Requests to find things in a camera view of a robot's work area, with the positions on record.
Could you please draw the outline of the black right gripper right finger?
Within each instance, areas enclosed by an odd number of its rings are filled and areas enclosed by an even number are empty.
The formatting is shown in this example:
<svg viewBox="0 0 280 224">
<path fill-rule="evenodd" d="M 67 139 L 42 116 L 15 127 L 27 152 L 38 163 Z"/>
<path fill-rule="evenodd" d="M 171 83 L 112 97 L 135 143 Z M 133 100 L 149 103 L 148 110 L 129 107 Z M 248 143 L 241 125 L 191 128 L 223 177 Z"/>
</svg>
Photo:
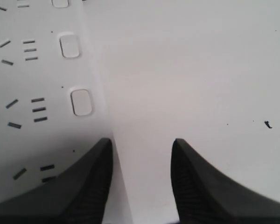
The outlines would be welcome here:
<svg viewBox="0 0 280 224">
<path fill-rule="evenodd" d="M 171 184 L 181 224 L 280 224 L 280 203 L 229 178 L 184 139 L 171 154 Z"/>
</svg>

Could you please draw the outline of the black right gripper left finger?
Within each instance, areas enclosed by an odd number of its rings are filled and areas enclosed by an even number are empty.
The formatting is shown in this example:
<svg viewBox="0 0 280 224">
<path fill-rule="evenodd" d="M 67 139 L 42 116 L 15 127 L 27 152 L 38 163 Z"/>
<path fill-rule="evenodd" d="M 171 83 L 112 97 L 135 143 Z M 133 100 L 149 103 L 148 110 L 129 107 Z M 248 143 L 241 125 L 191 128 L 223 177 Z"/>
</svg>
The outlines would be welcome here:
<svg viewBox="0 0 280 224">
<path fill-rule="evenodd" d="M 0 224 L 100 224 L 112 174 L 112 141 L 102 138 L 59 176 L 0 203 Z"/>
</svg>

